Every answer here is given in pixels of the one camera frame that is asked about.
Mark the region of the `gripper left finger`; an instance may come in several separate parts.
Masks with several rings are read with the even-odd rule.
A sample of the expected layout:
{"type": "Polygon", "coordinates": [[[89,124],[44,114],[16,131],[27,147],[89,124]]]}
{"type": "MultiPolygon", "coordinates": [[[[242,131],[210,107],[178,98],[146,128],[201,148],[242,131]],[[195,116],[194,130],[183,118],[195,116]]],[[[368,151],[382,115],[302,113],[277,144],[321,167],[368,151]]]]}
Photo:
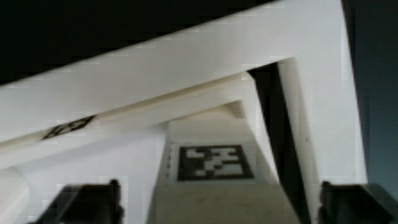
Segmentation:
{"type": "Polygon", "coordinates": [[[34,224],[122,224],[121,185],[67,185],[34,224]]]}

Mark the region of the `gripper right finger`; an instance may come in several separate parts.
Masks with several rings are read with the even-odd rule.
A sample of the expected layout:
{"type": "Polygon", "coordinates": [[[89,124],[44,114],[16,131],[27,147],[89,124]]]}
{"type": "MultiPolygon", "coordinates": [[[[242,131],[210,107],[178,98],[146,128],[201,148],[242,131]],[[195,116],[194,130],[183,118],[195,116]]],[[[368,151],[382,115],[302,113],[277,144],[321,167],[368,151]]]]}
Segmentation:
{"type": "Polygon", "coordinates": [[[321,183],[318,224],[398,224],[398,201],[378,184],[321,183]]]}

